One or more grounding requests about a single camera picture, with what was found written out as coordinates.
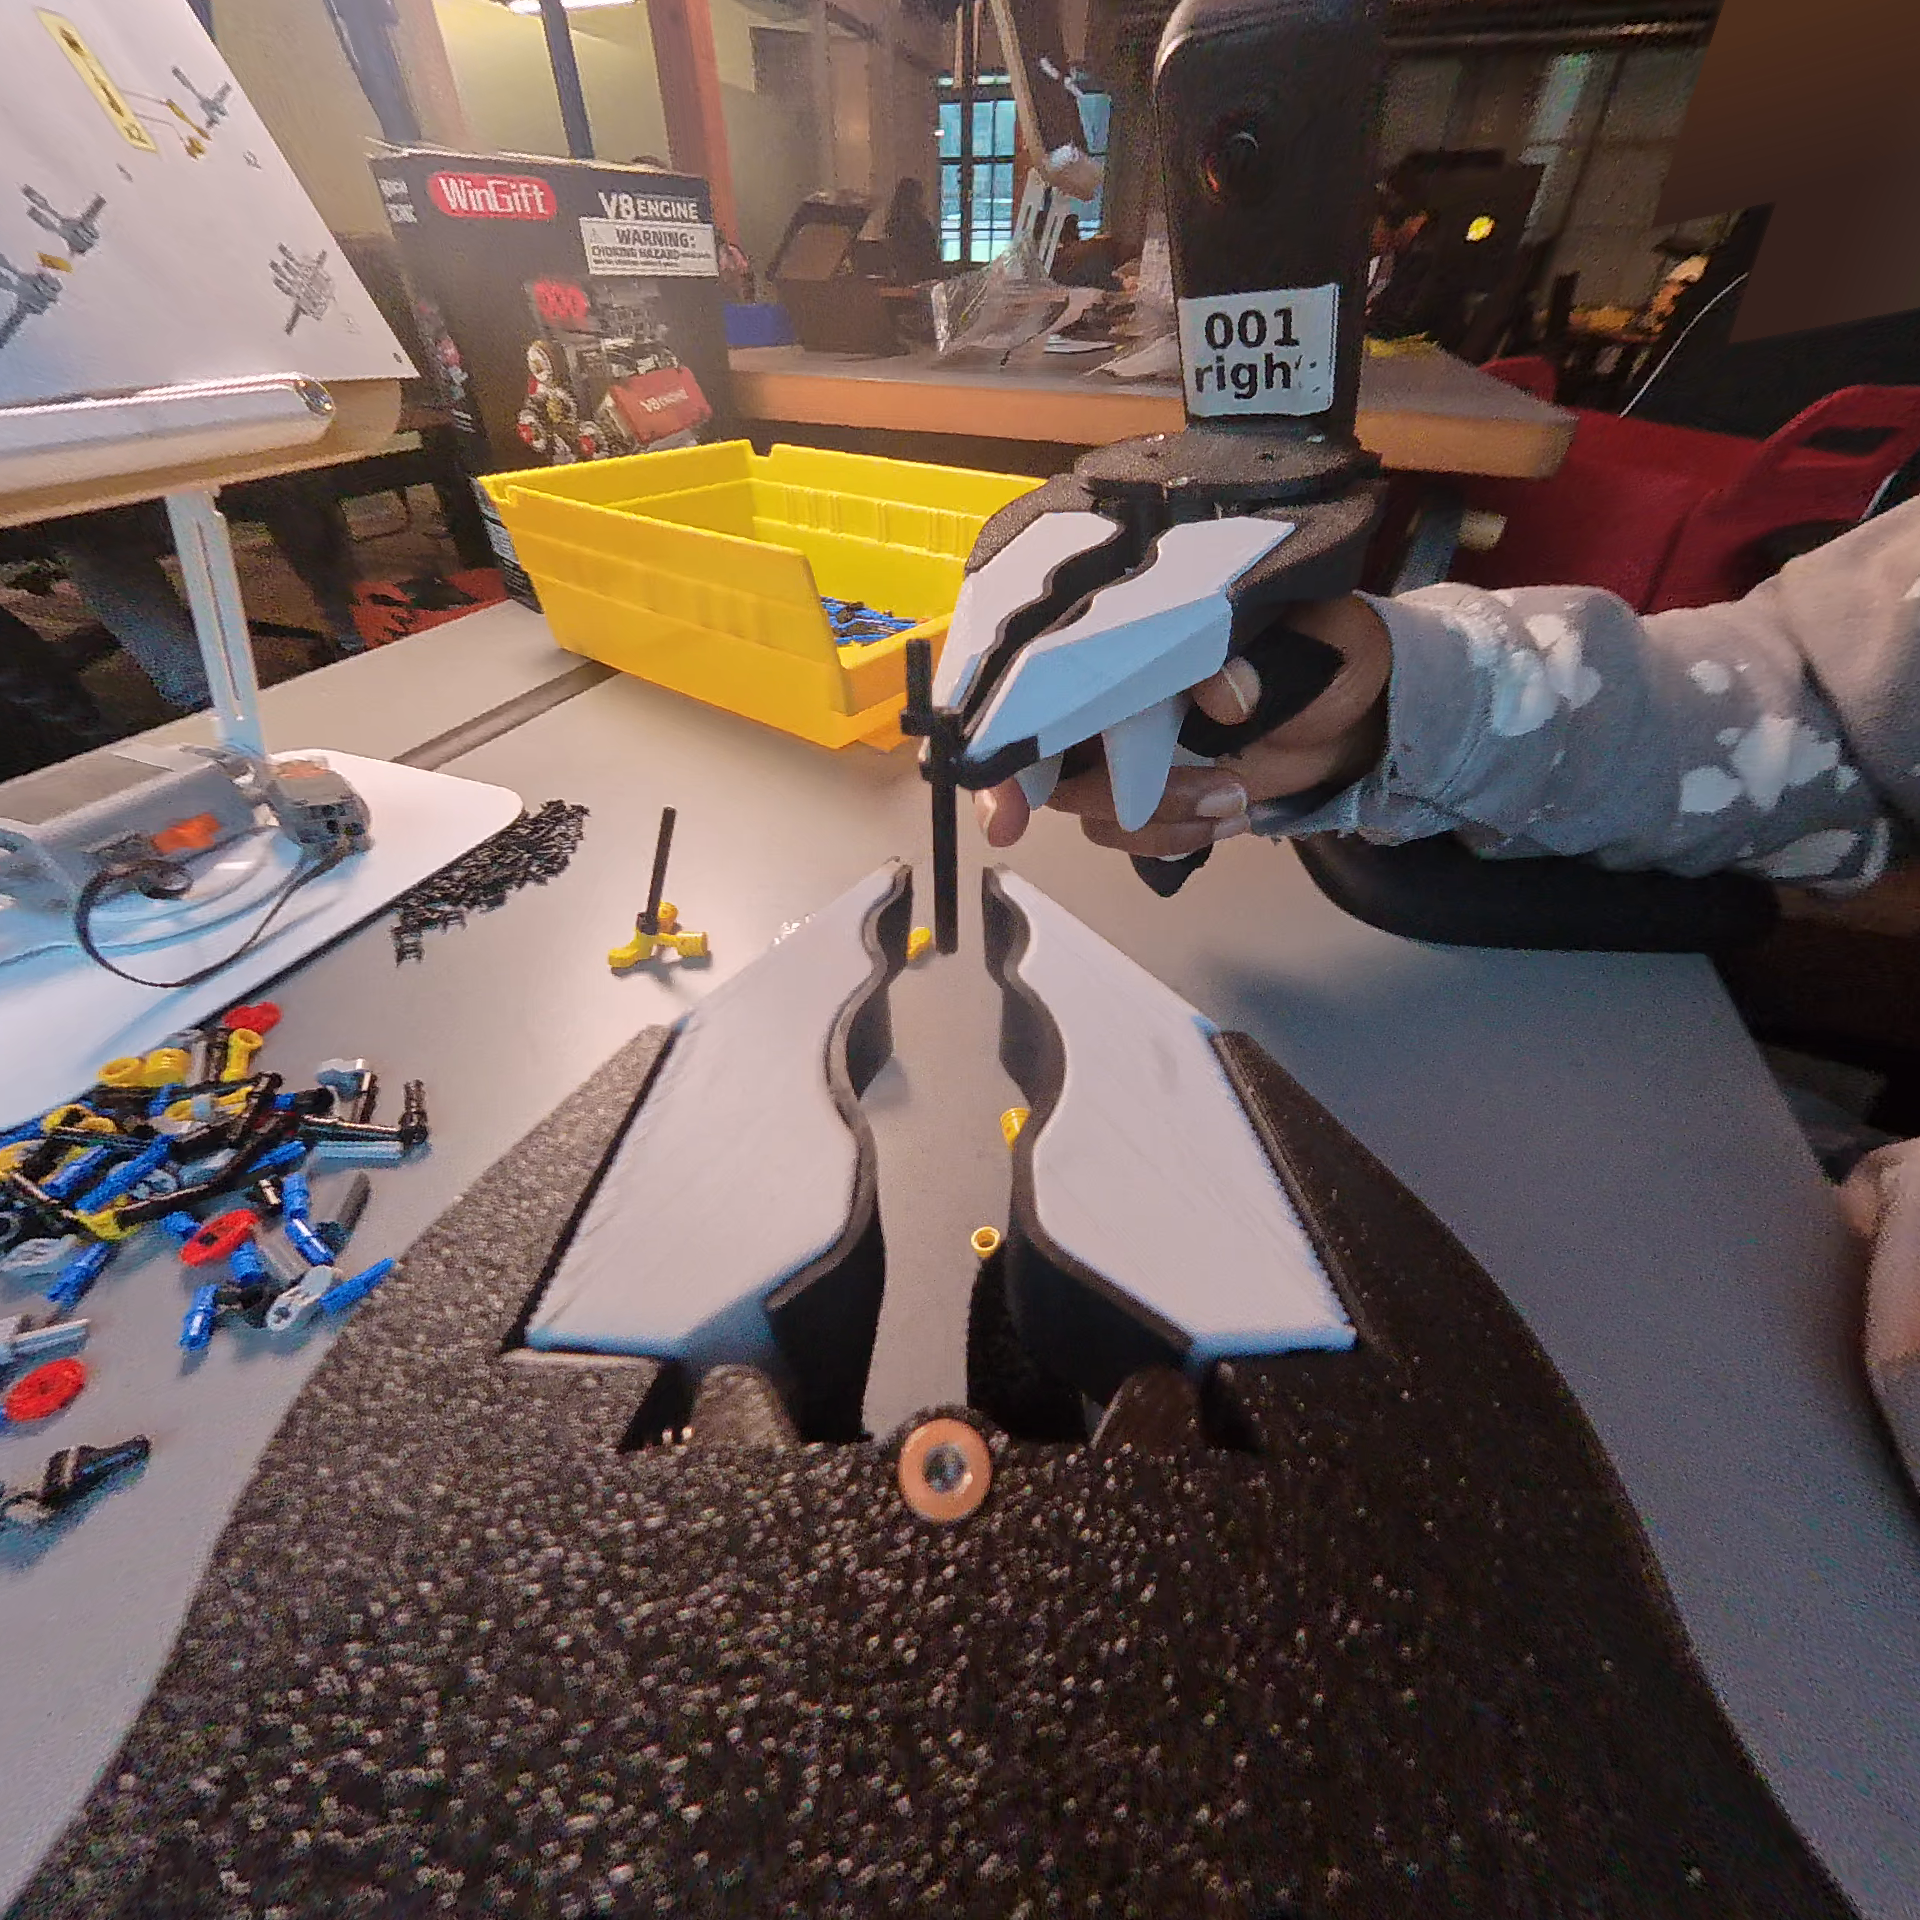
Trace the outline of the clear plastic bags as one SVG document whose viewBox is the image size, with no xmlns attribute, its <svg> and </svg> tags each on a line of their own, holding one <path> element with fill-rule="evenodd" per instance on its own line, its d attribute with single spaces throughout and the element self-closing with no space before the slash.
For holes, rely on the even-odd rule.
<svg viewBox="0 0 1920 1920">
<path fill-rule="evenodd" d="M 937 282 L 928 291 L 930 354 L 944 368 L 1006 368 L 1044 354 L 1089 368 L 1098 357 L 1115 378 L 1170 378 L 1177 365 L 1170 303 L 1003 275 L 1012 258 Z"/>
</svg>

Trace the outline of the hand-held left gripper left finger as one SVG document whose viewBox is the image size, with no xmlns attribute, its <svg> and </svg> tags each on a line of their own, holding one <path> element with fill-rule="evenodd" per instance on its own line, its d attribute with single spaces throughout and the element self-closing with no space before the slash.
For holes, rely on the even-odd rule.
<svg viewBox="0 0 1920 1920">
<path fill-rule="evenodd" d="M 772 1375 L 862 1434 L 886 1248 L 860 1098 L 892 1058 L 912 868 L 892 858 L 673 1026 L 529 1306 L 535 1352 Z"/>
</svg>

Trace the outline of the white instruction poster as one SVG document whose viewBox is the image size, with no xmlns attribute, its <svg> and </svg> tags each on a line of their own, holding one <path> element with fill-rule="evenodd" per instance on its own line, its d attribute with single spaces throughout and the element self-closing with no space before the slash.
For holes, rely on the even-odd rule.
<svg viewBox="0 0 1920 1920">
<path fill-rule="evenodd" d="M 184 3 L 3 5 L 3 398 L 415 363 Z"/>
</svg>

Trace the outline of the bare black axle rod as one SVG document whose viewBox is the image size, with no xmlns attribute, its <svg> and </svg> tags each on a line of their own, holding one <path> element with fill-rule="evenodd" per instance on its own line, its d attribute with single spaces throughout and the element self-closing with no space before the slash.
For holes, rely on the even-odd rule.
<svg viewBox="0 0 1920 1920">
<path fill-rule="evenodd" d="M 932 696 L 930 639 L 903 647 L 906 702 L 900 732 L 921 740 L 921 772 L 928 781 L 932 941 L 937 952 L 959 950 L 959 772 L 964 734 L 959 716 Z"/>
</svg>

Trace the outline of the long wooden table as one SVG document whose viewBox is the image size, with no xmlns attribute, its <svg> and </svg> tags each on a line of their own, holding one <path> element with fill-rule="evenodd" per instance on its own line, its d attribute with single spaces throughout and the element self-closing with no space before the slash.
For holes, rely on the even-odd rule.
<svg viewBox="0 0 1920 1920">
<path fill-rule="evenodd" d="M 961 368 L 799 346 L 739 348 L 729 368 L 743 418 L 794 427 L 1091 448 L 1184 422 L 1179 389 L 1167 380 L 1127 383 L 1102 373 Z M 1355 429 L 1392 471 L 1544 480 L 1566 460 L 1577 418 L 1452 354 L 1415 351 L 1362 362 Z"/>
</svg>

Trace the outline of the pile of small black pins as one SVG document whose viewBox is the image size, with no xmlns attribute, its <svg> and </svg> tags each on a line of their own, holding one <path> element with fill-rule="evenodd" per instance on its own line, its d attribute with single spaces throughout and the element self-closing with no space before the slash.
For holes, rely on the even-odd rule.
<svg viewBox="0 0 1920 1920">
<path fill-rule="evenodd" d="M 391 909 L 396 964 L 423 959 L 430 932 L 465 927 L 523 890 L 563 876 L 586 836 L 587 818 L 587 805 L 546 800 L 408 890 Z"/>
</svg>

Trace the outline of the white book stand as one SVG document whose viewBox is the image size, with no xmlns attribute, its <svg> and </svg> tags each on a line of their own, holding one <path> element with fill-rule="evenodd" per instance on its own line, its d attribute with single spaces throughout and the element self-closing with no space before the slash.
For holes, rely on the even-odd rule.
<svg viewBox="0 0 1920 1920">
<path fill-rule="evenodd" d="M 216 740 L 199 749 L 272 757 L 216 493 L 174 492 L 163 506 L 214 694 Z M 337 749 L 299 755 L 326 757 L 363 796 L 368 847 L 311 855 L 257 808 L 252 831 L 211 852 L 116 860 L 65 915 L 4 900 L 4 1124 L 83 1092 L 108 1060 L 272 986 L 521 814 L 506 786 Z"/>
</svg>

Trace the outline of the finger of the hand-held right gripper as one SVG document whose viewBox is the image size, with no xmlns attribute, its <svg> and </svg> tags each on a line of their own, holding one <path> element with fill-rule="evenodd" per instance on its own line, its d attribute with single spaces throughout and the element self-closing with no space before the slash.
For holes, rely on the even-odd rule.
<svg viewBox="0 0 1920 1920">
<path fill-rule="evenodd" d="M 977 567 L 951 610 L 928 694 L 930 738 L 1071 738 L 1104 726 L 1121 671 L 1092 664 L 1086 602 L 1122 578 L 1122 531 L 1098 511 L 1044 511 Z"/>
<path fill-rule="evenodd" d="M 1188 688 L 1231 656 L 1231 587 L 1296 531 L 1294 516 L 1196 519 L 1169 528 L 1143 564 L 1086 602 L 1076 628 L 1092 639 L 1091 662 L 1121 671 L 1102 710 L 1107 725 L 1096 726 L 1086 716 L 1071 725 L 1071 738 L 964 738 L 956 780 L 986 786 L 1017 776 L 1027 798 L 1042 805 L 1056 774 L 1040 780 L 1027 771 L 1100 736 L 1119 823 L 1127 831 L 1143 827 L 1177 757 Z"/>
</svg>

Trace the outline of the black engine set box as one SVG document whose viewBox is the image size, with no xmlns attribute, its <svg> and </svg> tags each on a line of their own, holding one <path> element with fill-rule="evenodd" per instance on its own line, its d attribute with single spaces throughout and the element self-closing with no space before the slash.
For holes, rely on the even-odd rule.
<svg viewBox="0 0 1920 1920">
<path fill-rule="evenodd" d="M 697 175 L 375 143 L 368 157 L 507 595 L 538 607 L 490 472 L 729 442 L 724 291 Z"/>
</svg>

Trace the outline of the person's right hand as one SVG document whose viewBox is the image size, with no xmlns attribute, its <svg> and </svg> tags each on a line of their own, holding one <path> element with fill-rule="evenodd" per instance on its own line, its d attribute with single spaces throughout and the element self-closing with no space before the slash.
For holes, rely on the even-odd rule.
<svg viewBox="0 0 1920 1920">
<path fill-rule="evenodd" d="M 1385 746 L 1392 639 L 1361 595 L 1298 605 L 1287 623 L 1339 652 L 1339 669 L 1320 699 L 1211 765 L 1169 772 L 1156 811 L 1138 831 L 1119 826 L 1102 764 L 1063 776 L 1047 807 L 1073 815 L 1084 836 L 1129 858 L 1184 858 L 1254 827 L 1251 808 L 1318 786 L 1362 776 Z"/>
</svg>

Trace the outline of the black axle with yellow connectors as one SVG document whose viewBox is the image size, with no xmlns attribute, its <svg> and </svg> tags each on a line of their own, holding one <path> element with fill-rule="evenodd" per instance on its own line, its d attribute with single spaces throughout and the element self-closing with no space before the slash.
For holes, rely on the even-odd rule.
<svg viewBox="0 0 1920 1920">
<path fill-rule="evenodd" d="M 666 958 L 682 964 L 703 964 L 712 959 L 706 932 L 683 927 L 679 909 L 666 900 L 667 861 L 676 823 L 679 811 L 666 805 L 656 831 L 656 855 L 648 898 L 631 938 L 622 947 L 608 950 L 608 970 L 615 974 L 631 974 Z"/>
</svg>

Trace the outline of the wooden board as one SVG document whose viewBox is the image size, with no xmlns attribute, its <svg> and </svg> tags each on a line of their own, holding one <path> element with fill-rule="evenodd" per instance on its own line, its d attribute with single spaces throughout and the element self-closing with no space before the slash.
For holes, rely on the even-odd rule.
<svg viewBox="0 0 1920 1920">
<path fill-rule="evenodd" d="M 3 523 L 347 463 L 401 429 L 401 380 L 248 375 L 3 410 Z"/>
</svg>

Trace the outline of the person's torso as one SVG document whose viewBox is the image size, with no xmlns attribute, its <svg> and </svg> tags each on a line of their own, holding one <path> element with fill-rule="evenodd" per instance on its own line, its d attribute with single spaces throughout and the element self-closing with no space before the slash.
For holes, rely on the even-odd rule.
<svg viewBox="0 0 1920 1920">
<path fill-rule="evenodd" d="M 1864 1371 L 1919 1487 L 1919 1141 L 1868 1152 L 1841 1183 L 1864 1256 Z"/>
</svg>

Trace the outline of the yellow plastic bin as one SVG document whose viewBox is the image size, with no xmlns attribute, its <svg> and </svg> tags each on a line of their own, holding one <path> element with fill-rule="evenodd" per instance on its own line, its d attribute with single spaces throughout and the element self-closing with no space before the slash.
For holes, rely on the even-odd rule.
<svg viewBox="0 0 1920 1920">
<path fill-rule="evenodd" d="M 842 643 L 825 602 L 910 616 L 940 652 L 983 523 L 1039 484 L 748 442 L 483 478 L 563 650 L 827 749 L 886 751 L 906 637 Z"/>
</svg>

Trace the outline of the person's right forearm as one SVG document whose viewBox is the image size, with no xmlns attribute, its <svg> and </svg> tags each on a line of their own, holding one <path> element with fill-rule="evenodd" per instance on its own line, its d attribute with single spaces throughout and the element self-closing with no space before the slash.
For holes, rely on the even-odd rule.
<svg viewBox="0 0 1920 1920">
<path fill-rule="evenodd" d="M 1915 501 L 1711 607 L 1452 583 L 1376 610 L 1385 746 L 1337 829 L 1825 893 L 1915 855 Z"/>
</svg>

